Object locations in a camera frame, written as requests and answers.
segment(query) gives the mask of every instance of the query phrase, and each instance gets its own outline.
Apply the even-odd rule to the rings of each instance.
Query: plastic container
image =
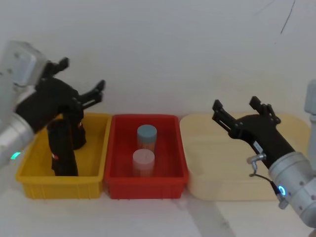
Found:
[[[137,177],[150,177],[154,173],[155,154],[148,149],[139,149],[133,154],[133,173]]]
[[[137,150],[137,128],[156,127],[155,168],[152,177],[134,177],[133,153]],[[104,175],[114,199],[180,198],[188,181],[179,120],[170,115],[113,116]]]
[[[235,118],[246,113],[232,114]],[[278,131],[297,151],[306,155],[310,129],[301,119],[279,114]],[[266,180],[249,177],[253,172],[246,159],[255,155],[244,141],[231,139],[212,120],[212,114],[192,114],[181,119],[181,135],[188,164],[189,191],[203,200],[275,200]],[[268,177],[267,168],[258,164],[258,174]]]
[[[83,123],[87,143],[75,151],[79,177],[56,177],[51,169],[47,129],[43,129],[28,148],[16,174],[29,198],[98,198],[112,117],[87,113]]]
[[[155,152],[157,129],[149,124],[142,125],[137,129],[138,149],[148,149]]]

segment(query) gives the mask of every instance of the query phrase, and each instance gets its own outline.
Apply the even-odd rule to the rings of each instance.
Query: yellow plastic bin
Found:
[[[85,114],[82,123],[87,143],[75,151],[78,177],[55,176],[51,169],[47,129],[43,129],[30,145],[16,173],[25,195],[33,199],[100,197],[111,121],[111,115]]]

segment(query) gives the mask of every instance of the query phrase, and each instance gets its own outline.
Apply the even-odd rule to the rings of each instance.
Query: red plastic bin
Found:
[[[137,128],[143,124],[151,124],[157,129],[153,177],[133,176],[132,156],[137,150]],[[113,116],[104,174],[111,198],[180,198],[188,177],[176,116]]]

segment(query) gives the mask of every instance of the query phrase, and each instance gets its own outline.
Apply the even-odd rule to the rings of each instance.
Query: white wall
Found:
[[[214,99],[249,110],[257,95],[303,118],[316,78],[316,1],[2,0],[0,48],[31,42],[71,67],[59,78],[84,92],[107,81],[110,113],[208,112]]]

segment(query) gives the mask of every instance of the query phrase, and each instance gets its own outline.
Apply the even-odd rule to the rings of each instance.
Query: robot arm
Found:
[[[84,109],[102,101],[104,80],[79,95],[54,77],[68,65],[68,58],[58,64],[47,61],[28,43],[8,44],[0,63],[0,168],[58,114],[71,112],[82,119]],[[16,105],[27,85],[35,85],[36,91]]]
[[[294,151],[277,131],[276,125],[281,120],[271,105],[261,104],[257,97],[252,97],[250,106],[258,114],[235,119],[216,100],[213,120],[228,131],[231,138],[247,142],[257,154],[248,159],[254,169],[251,177],[257,176],[258,161],[269,169],[270,183],[280,200],[279,207],[284,209],[291,204],[307,226],[316,228],[316,178],[310,162],[302,153]]]

